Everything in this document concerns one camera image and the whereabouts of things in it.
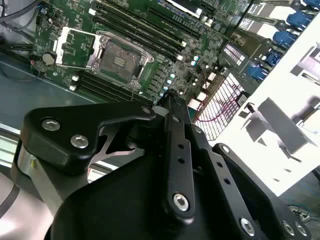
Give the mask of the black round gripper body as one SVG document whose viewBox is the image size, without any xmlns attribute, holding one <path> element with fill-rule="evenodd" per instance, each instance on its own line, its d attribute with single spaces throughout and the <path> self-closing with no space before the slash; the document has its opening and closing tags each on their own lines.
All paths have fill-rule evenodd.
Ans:
<svg viewBox="0 0 320 240">
<path fill-rule="evenodd" d="M 158 164 L 143 161 L 139 157 L 131 163 L 90 183 L 124 171 L 130 178 L 136 177 L 140 170 L 147 171 L 147 187 L 151 192 L 151 181 L 159 183 Z M 160 203 L 153 203 L 150 195 L 144 195 L 146 204 L 134 202 L 128 205 L 98 208 L 93 200 L 86 199 L 83 190 L 87 186 L 69 196 L 58 210 L 52 227 L 53 240 L 216 240 L 212 229 L 207 229 L 208 221 L 198 204 L 200 199 L 200 183 L 203 173 L 192 162 L 193 186 L 195 194 L 195 213 L 193 219 L 176 219 L 166 214 Z"/>
</svg>

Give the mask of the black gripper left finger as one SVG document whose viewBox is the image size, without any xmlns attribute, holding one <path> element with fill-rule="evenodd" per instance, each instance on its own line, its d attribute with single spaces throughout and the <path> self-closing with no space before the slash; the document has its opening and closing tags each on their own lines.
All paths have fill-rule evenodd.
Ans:
<svg viewBox="0 0 320 240">
<path fill-rule="evenodd" d="M 196 211 L 191 144 L 185 136 L 190 122 L 186 103 L 166 92 L 159 103 L 135 101 L 37 108 L 24 119 L 24 149 L 67 176 L 84 173 L 94 158 L 143 149 L 144 162 L 158 164 L 159 183 L 147 187 L 147 171 L 129 177 L 123 170 L 87 186 L 82 193 L 99 209 L 129 203 L 146 204 L 143 196 L 161 204 L 178 220 L 191 220 Z"/>
</svg>

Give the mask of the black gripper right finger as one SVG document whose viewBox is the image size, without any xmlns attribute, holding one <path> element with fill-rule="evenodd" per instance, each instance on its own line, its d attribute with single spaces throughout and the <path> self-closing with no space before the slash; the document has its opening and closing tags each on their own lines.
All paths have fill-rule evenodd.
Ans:
<svg viewBox="0 0 320 240">
<path fill-rule="evenodd" d="M 174 109 L 190 141 L 192 163 L 200 168 L 200 199 L 217 240 L 310 240 L 303 221 L 224 143 L 210 146 L 191 124 L 186 102 L 176 97 Z"/>
</svg>

